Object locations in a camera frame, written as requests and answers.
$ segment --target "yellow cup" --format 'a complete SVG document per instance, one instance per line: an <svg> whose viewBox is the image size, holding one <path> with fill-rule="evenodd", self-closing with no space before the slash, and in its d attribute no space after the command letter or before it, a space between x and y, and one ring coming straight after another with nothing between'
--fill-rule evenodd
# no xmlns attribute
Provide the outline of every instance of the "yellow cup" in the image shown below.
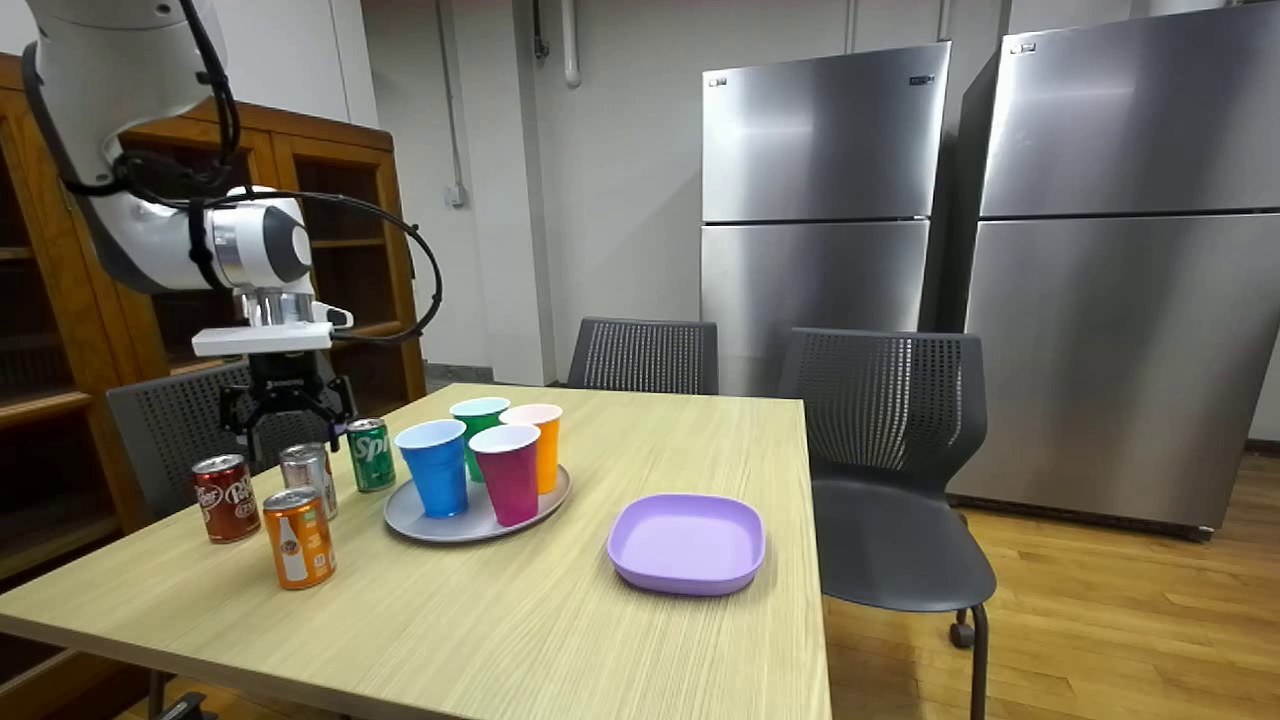
<svg viewBox="0 0 1280 720"><path fill-rule="evenodd" d="M537 441L537 495L552 495L561 486L561 403L517 403L501 419L539 429Z"/></svg>

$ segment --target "gray chair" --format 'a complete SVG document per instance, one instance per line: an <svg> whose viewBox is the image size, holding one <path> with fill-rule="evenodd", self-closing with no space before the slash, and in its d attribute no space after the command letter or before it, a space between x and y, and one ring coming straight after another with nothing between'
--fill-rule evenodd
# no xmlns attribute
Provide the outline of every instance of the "gray chair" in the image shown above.
<svg viewBox="0 0 1280 720"><path fill-rule="evenodd" d="M967 715L984 715L994 575L946 505L946 480L987 437L979 341L797 326L781 386L805 399L823 590L957 612Z"/></svg>
<svg viewBox="0 0 1280 720"><path fill-rule="evenodd" d="M575 332L568 386L716 394L716 322L586 315Z"/></svg>
<svg viewBox="0 0 1280 720"><path fill-rule="evenodd" d="M107 391L107 407L117 431L123 441L123 456L142 495L149 519L173 516L196 501L191 463L218 450L242 450L237 437L218 429L218 391L232 385L248 385L248 364L218 364L182 376L123 385ZM281 461L281 449L299 441L325 441L325 423L314 415L275 415L254 429L254 461L253 473L262 473ZM169 673L152 673L149 715L162 720L196 720L199 693L179 697L162 706Z"/></svg>

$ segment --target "soda can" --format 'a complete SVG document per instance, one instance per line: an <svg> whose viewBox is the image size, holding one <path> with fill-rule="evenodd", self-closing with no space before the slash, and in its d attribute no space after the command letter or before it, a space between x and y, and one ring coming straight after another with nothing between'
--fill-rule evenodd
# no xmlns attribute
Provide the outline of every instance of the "soda can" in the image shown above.
<svg viewBox="0 0 1280 720"><path fill-rule="evenodd" d="M332 535L314 486L281 486L262 505L273 530L275 579L288 590L325 585L332 562Z"/></svg>
<svg viewBox="0 0 1280 720"><path fill-rule="evenodd" d="M359 415L347 423L351 476L359 492L394 485L387 423Z"/></svg>
<svg viewBox="0 0 1280 720"><path fill-rule="evenodd" d="M211 545L232 545L254 530L254 501L242 456L205 456L191 463L196 505Z"/></svg>
<svg viewBox="0 0 1280 720"><path fill-rule="evenodd" d="M325 444L288 444L281 450L282 486L310 486L318 492L325 519L335 519L335 486Z"/></svg>

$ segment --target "green soda can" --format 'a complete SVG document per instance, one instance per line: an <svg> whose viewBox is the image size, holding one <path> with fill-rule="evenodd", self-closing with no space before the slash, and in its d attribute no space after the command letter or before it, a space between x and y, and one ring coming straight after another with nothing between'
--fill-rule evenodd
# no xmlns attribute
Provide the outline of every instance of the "green soda can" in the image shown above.
<svg viewBox="0 0 1280 720"><path fill-rule="evenodd" d="M347 450L359 492L394 485L387 423L359 415L347 423Z"/></svg>

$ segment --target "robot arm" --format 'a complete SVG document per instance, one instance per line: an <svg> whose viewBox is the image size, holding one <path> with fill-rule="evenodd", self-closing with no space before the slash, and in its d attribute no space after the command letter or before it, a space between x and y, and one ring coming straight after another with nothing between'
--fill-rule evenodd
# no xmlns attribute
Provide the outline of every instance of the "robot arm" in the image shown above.
<svg viewBox="0 0 1280 720"><path fill-rule="evenodd" d="M224 394L224 423L248 449L254 449L253 429L273 411L310 411L335 441L351 394L325 372L318 350L332 347L335 326L351 326L351 310L314 299L297 200L152 192L132 181L120 149L123 127L177 117L224 83L196 0L27 5L40 23L40 39L24 52L27 99L99 265L141 292L227 288L237 295L248 326L205 326L191 347L248 354L253 386Z"/></svg>

